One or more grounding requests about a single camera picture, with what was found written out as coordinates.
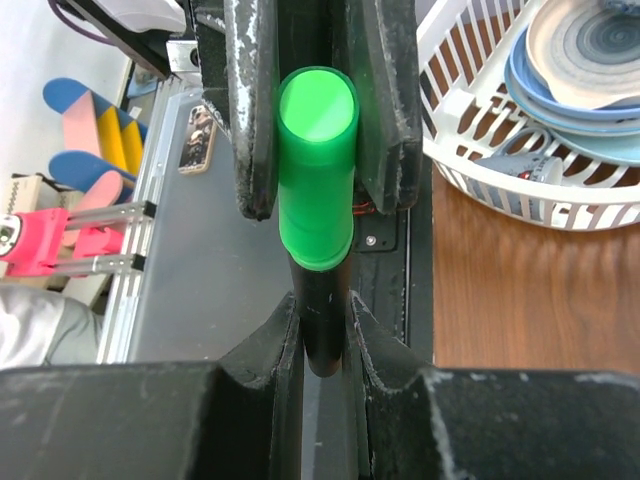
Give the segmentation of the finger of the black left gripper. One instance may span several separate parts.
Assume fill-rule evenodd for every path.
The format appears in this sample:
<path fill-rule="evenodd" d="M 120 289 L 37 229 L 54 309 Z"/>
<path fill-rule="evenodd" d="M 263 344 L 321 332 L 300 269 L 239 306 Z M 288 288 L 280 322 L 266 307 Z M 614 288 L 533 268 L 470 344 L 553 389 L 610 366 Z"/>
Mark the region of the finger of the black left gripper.
<path fill-rule="evenodd" d="M 275 1 L 194 3 L 203 100 L 233 147 L 238 208 L 258 221 L 277 193 L 276 14 Z"/>
<path fill-rule="evenodd" d="M 347 71 L 360 104 L 357 173 L 377 210 L 419 195 L 423 126 L 413 1 L 348 1 Z"/>

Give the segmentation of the green highlighter cap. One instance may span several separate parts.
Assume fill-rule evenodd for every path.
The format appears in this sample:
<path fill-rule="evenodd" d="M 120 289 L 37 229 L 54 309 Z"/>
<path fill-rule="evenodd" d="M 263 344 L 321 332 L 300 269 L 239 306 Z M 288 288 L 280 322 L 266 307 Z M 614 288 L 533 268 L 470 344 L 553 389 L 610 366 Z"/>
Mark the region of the green highlighter cap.
<path fill-rule="evenodd" d="M 279 89 L 279 232 L 311 271 L 336 267 L 354 234 L 352 198 L 359 102 L 342 72 L 306 67 Z"/>

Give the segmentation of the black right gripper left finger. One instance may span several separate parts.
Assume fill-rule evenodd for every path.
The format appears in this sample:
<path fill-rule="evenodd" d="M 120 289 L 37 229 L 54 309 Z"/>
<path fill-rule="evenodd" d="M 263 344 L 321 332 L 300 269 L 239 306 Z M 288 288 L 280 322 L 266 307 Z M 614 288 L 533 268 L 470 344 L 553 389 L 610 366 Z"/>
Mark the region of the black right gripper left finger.
<path fill-rule="evenodd" d="M 303 349 L 294 299 L 216 361 L 1 375 L 5 479 L 297 479 Z"/>

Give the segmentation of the black green highlighter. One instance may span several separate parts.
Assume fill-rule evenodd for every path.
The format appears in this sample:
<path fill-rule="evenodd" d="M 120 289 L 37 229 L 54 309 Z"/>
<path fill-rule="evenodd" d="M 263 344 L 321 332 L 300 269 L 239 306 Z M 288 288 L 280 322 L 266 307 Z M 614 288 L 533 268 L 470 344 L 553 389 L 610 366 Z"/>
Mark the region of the black green highlighter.
<path fill-rule="evenodd" d="M 312 372 L 320 378 L 333 376 L 341 365 L 349 301 L 351 260 L 347 255 L 326 271 L 299 265 L 292 256 L 296 313 Z"/>

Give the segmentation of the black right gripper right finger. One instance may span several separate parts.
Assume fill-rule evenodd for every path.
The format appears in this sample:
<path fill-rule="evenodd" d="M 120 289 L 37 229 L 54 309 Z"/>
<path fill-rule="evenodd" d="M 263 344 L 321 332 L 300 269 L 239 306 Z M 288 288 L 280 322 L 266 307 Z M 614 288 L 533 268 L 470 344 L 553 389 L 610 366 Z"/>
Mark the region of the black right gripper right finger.
<path fill-rule="evenodd" d="M 637 376 L 439 368 L 392 337 L 358 295 L 350 305 L 353 477 L 638 477 Z"/>

